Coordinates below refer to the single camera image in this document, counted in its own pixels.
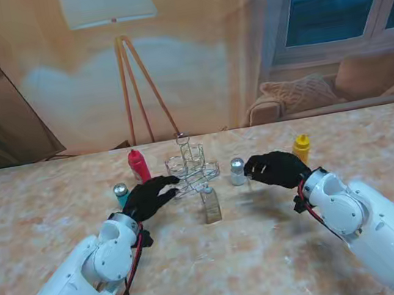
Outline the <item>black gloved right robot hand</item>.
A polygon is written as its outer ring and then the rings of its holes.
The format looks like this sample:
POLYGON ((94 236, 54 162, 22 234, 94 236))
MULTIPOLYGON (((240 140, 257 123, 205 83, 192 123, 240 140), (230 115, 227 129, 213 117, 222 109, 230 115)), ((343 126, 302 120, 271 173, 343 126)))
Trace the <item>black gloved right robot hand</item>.
POLYGON ((312 170, 292 153, 274 151, 250 156, 244 175, 259 183, 296 188, 312 170))

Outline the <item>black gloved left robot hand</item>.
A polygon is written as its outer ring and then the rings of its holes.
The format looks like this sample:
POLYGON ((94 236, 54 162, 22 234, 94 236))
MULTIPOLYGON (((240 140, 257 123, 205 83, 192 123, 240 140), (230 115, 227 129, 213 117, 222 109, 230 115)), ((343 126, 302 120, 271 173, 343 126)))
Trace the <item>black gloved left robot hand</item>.
POLYGON ((144 222, 156 214, 178 193, 174 187, 180 178, 172 176, 157 176, 143 184, 135 186, 128 196, 122 213, 136 222, 144 222))

